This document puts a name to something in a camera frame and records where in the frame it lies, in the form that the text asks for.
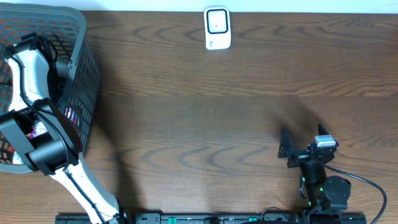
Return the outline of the purple red snack bag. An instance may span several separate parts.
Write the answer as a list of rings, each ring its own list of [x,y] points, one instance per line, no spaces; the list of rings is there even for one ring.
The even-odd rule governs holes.
[[[27,133],[25,134],[25,136],[28,139],[33,139],[36,138],[37,136],[40,136],[42,134],[47,133],[47,128],[45,127],[45,125],[43,124],[43,122],[38,121],[34,124],[28,125],[27,127]]]

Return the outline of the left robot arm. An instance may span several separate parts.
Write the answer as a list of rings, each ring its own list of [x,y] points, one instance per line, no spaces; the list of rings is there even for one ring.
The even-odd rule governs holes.
[[[81,139],[56,104],[65,79],[58,75],[58,52],[36,33],[5,49],[12,70],[12,100],[1,116],[1,133],[22,167],[63,185],[85,209],[91,223],[132,223],[118,199],[95,177],[83,157]]]

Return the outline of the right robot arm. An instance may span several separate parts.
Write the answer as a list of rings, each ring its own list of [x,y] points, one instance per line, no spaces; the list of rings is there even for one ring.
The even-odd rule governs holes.
[[[318,134],[306,150],[295,151],[288,132],[280,132],[280,146],[277,157],[287,159],[287,167],[298,167],[301,171],[300,194],[307,198],[309,207],[301,214],[303,223],[341,223],[341,213],[348,208],[351,182],[337,175],[328,176],[326,163],[335,156],[338,142],[322,124]]]

